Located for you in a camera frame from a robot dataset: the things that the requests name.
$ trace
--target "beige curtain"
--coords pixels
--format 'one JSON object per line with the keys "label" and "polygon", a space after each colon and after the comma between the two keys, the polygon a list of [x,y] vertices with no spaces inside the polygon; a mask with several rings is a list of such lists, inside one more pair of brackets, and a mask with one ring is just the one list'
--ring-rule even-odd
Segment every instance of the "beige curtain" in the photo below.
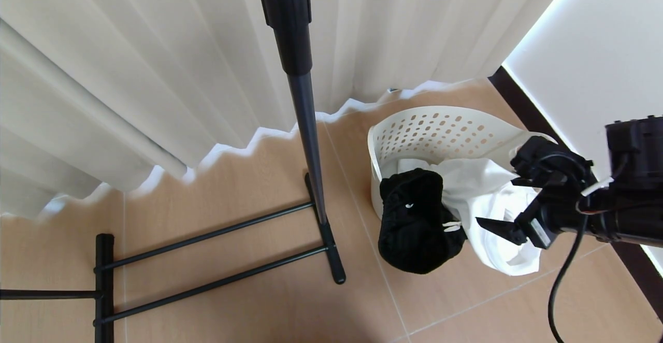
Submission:
{"label": "beige curtain", "polygon": [[[0,211],[182,176],[294,124],[260,0],[0,1]],[[550,1],[312,0],[316,109],[489,76]]]}

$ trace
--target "camera mounted on robot arm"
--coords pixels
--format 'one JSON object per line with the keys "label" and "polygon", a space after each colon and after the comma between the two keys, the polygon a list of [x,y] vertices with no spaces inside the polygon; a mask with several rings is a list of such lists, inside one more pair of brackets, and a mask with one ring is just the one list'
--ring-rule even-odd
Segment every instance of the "camera mounted on robot arm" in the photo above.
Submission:
{"label": "camera mounted on robot arm", "polygon": [[514,222],[477,218],[484,229],[511,241],[547,249],[562,232],[599,241],[663,247],[663,117],[606,126],[611,177],[597,182],[592,161],[543,137],[531,137],[511,165],[514,185],[541,188]]}

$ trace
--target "clothes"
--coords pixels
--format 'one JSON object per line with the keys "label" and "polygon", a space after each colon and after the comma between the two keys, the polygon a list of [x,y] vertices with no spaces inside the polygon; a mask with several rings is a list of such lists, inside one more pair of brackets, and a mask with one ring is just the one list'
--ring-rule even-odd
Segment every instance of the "clothes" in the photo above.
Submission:
{"label": "clothes", "polygon": [[384,211],[378,249],[393,267],[426,274],[456,256],[467,236],[445,232],[455,222],[441,203],[442,178],[434,171],[406,171],[382,180]]}

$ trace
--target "brown floor tile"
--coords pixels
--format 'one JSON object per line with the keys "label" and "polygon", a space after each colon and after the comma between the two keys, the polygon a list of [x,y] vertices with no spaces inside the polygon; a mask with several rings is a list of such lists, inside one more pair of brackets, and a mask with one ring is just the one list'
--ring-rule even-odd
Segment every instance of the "brown floor tile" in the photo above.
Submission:
{"label": "brown floor tile", "polygon": [[[101,201],[68,201],[45,222],[2,218],[3,289],[93,290],[95,236],[116,236],[121,255],[123,194],[112,190]],[[122,269],[114,273],[114,300],[123,301]],[[94,341],[92,299],[2,301],[1,341],[7,343]],[[116,324],[116,342],[123,343],[124,324]]]}
{"label": "brown floor tile", "polygon": [[[327,214],[348,280],[324,254],[128,319],[130,341],[391,341],[405,331],[323,125]],[[164,176],[127,197],[126,247],[137,253],[308,200],[298,136],[225,153],[190,185]],[[312,209],[127,267],[128,307],[321,244]]]}
{"label": "brown floor tile", "polygon": [[[523,127],[486,79],[455,84],[443,92],[427,92],[411,99],[395,100],[369,112],[353,112],[328,124],[327,129],[375,248],[380,221],[371,205],[371,167],[366,152],[368,130],[394,112],[424,105],[471,107]],[[428,275],[403,273],[384,261],[383,267],[407,330],[416,331],[556,269],[563,263],[572,242],[571,235],[562,235],[542,256],[540,272],[523,277],[509,277],[485,267],[469,245],[464,246],[457,258]],[[588,239],[583,242],[580,255],[600,245]]]}
{"label": "brown floor tile", "polygon": [[[412,334],[412,343],[554,342],[547,298],[556,274]],[[557,331],[565,341],[655,343],[663,325],[610,246],[574,261],[557,293]]]}

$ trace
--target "black metal rack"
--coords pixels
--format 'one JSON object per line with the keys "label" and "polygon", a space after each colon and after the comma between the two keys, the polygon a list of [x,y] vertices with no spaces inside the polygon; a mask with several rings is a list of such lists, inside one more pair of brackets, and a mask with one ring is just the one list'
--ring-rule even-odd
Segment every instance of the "black metal rack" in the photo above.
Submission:
{"label": "black metal rack", "polygon": [[[113,323],[119,319],[145,312],[184,298],[189,298],[206,291],[216,289],[231,282],[251,277],[266,270],[286,265],[318,253],[326,253],[331,275],[334,282],[345,282],[345,270],[341,263],[332,228],[329,226],[324,204],[322,189],[322,168],[320,152],[318,149],[318,133],[315,125],[315,109],[313,107],[313,88],[311,82],[311,46],[308,34],[308,24],[311,22],[310,0],[262,0],[265,19],[268,26],[274,29],[283,69],[288,75],[291,88],[292,102],[301,133],[301,144],[304,147],[308,173],[305,175],[305,184],[310,200],[287,209],[282,209],[259,218],[237,223],[230,227],[215,230],[206,234],[197,235],[184,241],[153,249],[130,258],[113,260],[112,234],[99,234],[96,239],[95,276],[96,285],[93,291],[40,291],[40,290],[0,290],[0,299],[4,300],[36,300],[36,299],[72,299],[93,298],[95,304],[95,343],[113,343]],[[114,312],[113,303],[113,270],[117,267],[151,258],[168,251],[195,244],[205,239],[217,237],[222,234],[265,222],[279,216],[287,215],[301,209],[313,208],[318,221],[318,228],[322,237],[322,246],[303,251],[288,258],[273,261],[260,267],[246,270],[230,277],[225,277],[194,289],[184,291],[166,298],[130,308],[122,312]]]}

